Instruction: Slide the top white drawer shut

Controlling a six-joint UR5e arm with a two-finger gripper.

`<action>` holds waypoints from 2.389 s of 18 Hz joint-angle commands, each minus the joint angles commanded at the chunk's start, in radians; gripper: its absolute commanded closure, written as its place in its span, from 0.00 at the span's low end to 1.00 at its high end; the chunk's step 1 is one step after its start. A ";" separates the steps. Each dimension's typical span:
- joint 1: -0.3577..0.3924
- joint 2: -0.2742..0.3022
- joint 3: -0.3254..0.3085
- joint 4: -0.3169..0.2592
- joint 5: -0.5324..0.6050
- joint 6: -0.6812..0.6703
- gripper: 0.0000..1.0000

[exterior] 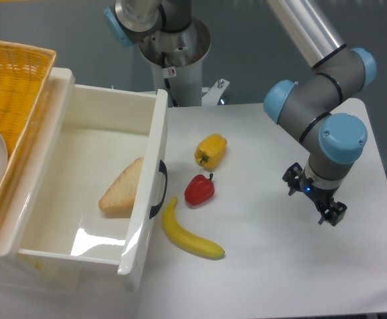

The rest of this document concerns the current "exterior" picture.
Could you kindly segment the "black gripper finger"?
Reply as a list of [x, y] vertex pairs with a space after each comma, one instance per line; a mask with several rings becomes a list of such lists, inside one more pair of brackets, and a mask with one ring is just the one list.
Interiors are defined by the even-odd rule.
[[282, 180], [286, 182], [289, 188], [288, 195], [293, 195], [297, 191], [303, 191], [302, 176], [303, 169], [297, 162], [295, 162], [285, 171], [284, 175], [282, 176]]
[[345, 216], [347, 206], [341, 202], [331, 201], [329, 205], [318, 205], [317, 210], [321, 215], [318, 224], [322, 225], [324, 222], [328, 222], [334, 227]]

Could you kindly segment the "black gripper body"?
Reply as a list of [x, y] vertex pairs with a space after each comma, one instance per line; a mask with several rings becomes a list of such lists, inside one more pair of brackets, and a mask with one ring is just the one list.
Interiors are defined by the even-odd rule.
[[337, 181], [322, 181], [318, 177], [307, 177], [305, 170], [294, 166], [294, 191], [304, 193], [320, 213], [334, 213], [339, 210], [333, 197], [340, 187]]

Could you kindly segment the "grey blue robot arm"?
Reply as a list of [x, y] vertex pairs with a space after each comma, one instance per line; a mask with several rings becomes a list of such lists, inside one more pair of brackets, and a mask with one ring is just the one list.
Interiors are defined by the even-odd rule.
[[[312, 200], [322, 221], [336, 225], [347, 208], [334, 195], [361, 156], [367, 130], [335, 109], [374, 80], [376, 62], [366, 50], [347, 47], [314, 1], [269, 5], [314, 72], [304, 83], [278, 82], [264, 98], [266, 114], [309, 152], [306, 166], [293, 164], [283, 180], [291, 193]], [[123, 47], [139, 46], [169, 106], [204, 105], [201, 63], [210, 33], [192, 16], [190, 1], [116, 1], [104, 18]]]

